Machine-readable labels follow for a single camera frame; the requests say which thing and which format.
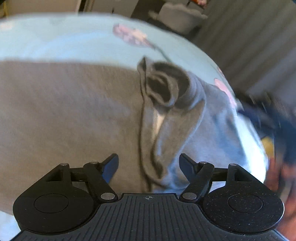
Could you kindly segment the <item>grey sweatpants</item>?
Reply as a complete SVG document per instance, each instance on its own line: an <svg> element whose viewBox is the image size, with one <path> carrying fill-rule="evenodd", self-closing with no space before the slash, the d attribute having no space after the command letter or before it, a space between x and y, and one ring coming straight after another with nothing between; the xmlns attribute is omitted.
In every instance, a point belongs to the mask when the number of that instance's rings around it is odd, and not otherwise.
<svg viewBox="0 0 296 241"><path fill-rule="evenodd" d="M1 211L60 163L119 156L121 192L181 193L179 156L217 167L247 157L225 92L171 63L136 70L82 63L1 63Z"/></svg>

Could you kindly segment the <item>white upholstered chair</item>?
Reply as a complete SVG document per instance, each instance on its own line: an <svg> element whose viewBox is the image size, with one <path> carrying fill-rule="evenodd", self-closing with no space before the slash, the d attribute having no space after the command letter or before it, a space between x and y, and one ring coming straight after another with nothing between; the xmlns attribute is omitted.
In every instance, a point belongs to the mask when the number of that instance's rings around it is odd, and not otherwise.
<svg viewBox="0 0 296 241"><path fill-rule="evenodd" d="M170 2L166 2L159 12L150 10L148 17L148 22L151 24L183 36L199 28L208 18L197 9Z"/></svg>

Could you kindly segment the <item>light blue mushroom bedspread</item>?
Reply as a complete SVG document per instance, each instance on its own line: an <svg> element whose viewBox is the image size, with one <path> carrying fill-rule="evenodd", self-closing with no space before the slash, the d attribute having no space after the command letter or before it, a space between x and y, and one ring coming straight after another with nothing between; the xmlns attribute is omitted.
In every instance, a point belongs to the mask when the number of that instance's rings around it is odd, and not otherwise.
<svg viewBox="0 0 296 241"><path fill-rule="evenodd" d="M257 133L238 117L233 91L218 65L185 38L109 14L34 14L1 21L1 63L82 63L136 70L143 58L179 66L226 93L247 157L242 167L264 181L268 161ZM1 211L1 240L11 240L19 231L13 211Z"/></svg>

